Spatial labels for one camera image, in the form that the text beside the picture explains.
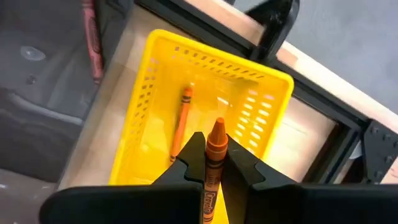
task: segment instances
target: red crayon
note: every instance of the red crayon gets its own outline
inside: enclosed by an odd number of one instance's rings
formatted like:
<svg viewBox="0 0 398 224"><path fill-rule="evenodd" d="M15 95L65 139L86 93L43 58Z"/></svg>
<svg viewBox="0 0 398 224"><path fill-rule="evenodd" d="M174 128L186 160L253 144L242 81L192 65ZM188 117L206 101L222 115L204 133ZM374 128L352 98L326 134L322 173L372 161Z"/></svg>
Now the red crayon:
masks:
<svg viewBox="0 0 398 224"><path fill-rule="evenodd" d="M101 42L96 25L94 0L83 0L85 32L94 82L99 84L103 77L103 61L101 55Z"/></svg>

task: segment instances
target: crayon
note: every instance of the crayon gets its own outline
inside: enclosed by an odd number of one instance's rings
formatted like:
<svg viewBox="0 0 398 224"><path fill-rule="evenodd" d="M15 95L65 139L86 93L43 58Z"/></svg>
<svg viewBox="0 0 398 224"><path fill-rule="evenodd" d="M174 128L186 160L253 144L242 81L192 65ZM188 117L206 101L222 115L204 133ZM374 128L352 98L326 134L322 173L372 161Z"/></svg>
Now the crayon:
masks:
<svg viewBox="0 0 398 224"><path fill-rule="evenodd" d="M93 80L99 84L103 77L103 60L101 55L101 42L97 29L94 0L83 0L83 15L85 21L86 41L90 55Z"/></svg>
<svg viewBox="0 0 398 224"><path fill-rule="evenodd" d="M192 97L192 88L187 87L184 89L184 93L181 99L181 112L177 121L177 129L175 130L172 148L170 150L170 162L173 163L175 161L175 157L181 151L181 143L184 137L185 125L187 123L187 116L189 111L189 104L191 102Z"/></svg>
<svg viewBox="0 0 398 224"><path fill-rule="evenodd" d="M228 147L224 118L217 118L206 142L205 197L203 203L203 223L213 220L218 188L220 187L223 163Z"/></svg>

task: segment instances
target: wooden table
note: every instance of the wooden table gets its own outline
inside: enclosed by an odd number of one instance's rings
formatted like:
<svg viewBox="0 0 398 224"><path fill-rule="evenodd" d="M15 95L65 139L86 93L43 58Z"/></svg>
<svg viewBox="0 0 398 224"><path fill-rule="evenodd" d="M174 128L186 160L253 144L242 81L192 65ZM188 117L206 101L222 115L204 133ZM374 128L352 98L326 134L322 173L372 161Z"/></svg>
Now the wooden table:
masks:
<svg viewBox="0 0 398 224"><path fill-rule="evenodd" d="M224 1L186 1L252 43L259 41L263 28ZM165 29L189 37L143 8L134 7L60 189L108 183L142 51L147 36L154 29ZM288 42L284 42L277 56L353 108L398 133L396 114ZM266 162L290 178L301 181L334 126L332 120L292 98ZM384 183L397 182L394 167L398 167L397 161L385 176Z"/></svg>

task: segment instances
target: black bracket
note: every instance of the black bracket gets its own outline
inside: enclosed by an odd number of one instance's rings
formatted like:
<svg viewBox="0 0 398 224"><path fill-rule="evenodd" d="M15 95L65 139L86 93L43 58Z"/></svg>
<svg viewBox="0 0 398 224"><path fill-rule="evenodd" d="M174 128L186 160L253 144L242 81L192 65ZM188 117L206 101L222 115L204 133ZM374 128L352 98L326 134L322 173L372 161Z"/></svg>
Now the black bracket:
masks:
<svg viewBox="0 0 398 224"><path fill-rule="evenodd" d="M343 182L378 184L398 155L398 134L369 120L361 140L362 157L354 161Z"/></svg>
<svg viewBox="0 0 398 224"><path fill-rule="evenodd" d="M293 27L299 8L299 0L268 0L246 12L265 28L258 46L248 57L250 60L267 64L274 59Z"/></svg>

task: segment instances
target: gray floor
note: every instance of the gray floor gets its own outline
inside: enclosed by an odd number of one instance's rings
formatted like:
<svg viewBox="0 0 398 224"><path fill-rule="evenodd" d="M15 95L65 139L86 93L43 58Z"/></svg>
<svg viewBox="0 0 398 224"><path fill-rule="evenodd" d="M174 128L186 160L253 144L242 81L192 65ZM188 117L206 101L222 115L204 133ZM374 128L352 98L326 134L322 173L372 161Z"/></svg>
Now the gray floor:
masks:
<svg viewBox="0 0 398 224"><path fill-rule="evenodd" d="M246 11L259 2L234 6ZM396 0L303 0L287 40L398 113L397 10Z"/></svg>

